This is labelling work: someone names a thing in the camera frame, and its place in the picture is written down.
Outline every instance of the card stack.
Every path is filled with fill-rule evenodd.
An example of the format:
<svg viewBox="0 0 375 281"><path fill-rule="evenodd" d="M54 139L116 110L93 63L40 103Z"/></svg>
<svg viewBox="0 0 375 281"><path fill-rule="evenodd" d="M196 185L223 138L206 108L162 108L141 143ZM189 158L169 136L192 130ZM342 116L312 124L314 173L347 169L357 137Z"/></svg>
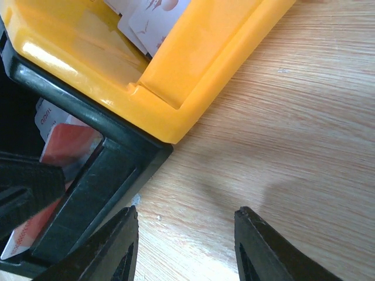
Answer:
<svg viewBox="0 0 375 281"><path fill-rule="evenodd" d="M190 0L104 0L121 19L119 30L154 57Z"/></svg>

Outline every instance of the black plastic tray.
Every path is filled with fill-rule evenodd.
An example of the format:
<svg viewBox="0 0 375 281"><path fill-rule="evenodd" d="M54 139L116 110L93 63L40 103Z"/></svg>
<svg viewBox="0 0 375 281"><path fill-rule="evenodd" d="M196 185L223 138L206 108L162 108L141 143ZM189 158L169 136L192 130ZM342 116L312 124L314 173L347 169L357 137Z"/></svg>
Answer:
<svg viewBox="0 0 375 281"><path fill-rule="evenodd" d="M20 107L28 104L24 101L25 96L33 101L43 97L104 136L32 248L0 261L0 270L35 277L82 245L119 199L126 196L130 200L169 157L173 147L155 139L18 55L8 40L1 20L0 55L4 64L3 71L0 71L0 83L5 85L0 91L10 90L14 92L12 95L15 98L22 96L17 101ZM13 82L6 81L8 78L5 78L4 71ZM7 143L5 136L4 141L0 140L0 150L5 148L7 152L37 158L43 142L38 130L30 128L33 125L33 114L28 112L26 120L20 122L28 124L22 128L23 135L15 135L14 140ZM6 129L4 124L7 122L0 121L0 132ZM23 137L29 138L28 147L23 139L19 139ZM0 251L6 240L0 241Z"/></svg>

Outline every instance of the card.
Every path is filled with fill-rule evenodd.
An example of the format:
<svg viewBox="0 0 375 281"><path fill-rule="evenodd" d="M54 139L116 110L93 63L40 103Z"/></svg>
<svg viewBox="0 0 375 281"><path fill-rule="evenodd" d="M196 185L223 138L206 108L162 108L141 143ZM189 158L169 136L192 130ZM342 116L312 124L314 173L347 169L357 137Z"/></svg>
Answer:
<svg viewBox="0 0 375 281"><path fill-rule="evenodd" d="M49 134L40 162L62 167L66 178L65 188L68 189L101 138L101 134L89 126L58 124ZM59 201L17 227L0 258L8 259L27 251L48 222Z"/></svg>
<svg viewBox="0 0 375 281"><path fill-rule="evenodd" d="M37 102L36 110L34 118L35 125L39 129L40 135L44 141L47 140L52 126L59 123L65 123L69 116L69 113L43 99L39 99Z"/></svg>
<svg viewBox="0 0 375 281"><path fill-rule="evenodd" d="M137 47L143 54L147 54L147 50L142 42L135 35L129 26L129 19L139 6L139 0L122 0L118 5L121 14L121 19L117 28Z"/></svg>
<svg viewBox="0 0 375 281"><path fill-rule="evenodd" d="M142 0L129 19L130 28L152 57L190 0Z"/></svg>

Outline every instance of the wood grain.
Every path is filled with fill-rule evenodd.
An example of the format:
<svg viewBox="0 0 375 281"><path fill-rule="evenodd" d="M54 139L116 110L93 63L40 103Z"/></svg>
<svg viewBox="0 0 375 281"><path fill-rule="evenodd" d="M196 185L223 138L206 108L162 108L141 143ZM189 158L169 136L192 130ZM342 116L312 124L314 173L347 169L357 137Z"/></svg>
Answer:
<svg viewBox="0 0 375 281"><path fill-rule="evenodd" d="M238 280L241 205L344 280L375 280L374 15L288 12L142 189L136 280Z"/></svg>

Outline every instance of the yellow plastic container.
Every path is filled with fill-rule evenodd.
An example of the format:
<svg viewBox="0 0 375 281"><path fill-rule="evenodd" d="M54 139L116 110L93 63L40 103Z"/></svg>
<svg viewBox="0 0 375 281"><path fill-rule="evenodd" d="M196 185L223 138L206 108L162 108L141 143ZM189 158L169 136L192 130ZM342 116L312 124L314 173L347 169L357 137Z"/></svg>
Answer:
<svg viewBox="0 0 375 281"><path fill-rule="evenodd" d="M13 48L166 143L177 143L295 0L192 0L148 60L103 0L0 0Z"/></svg>

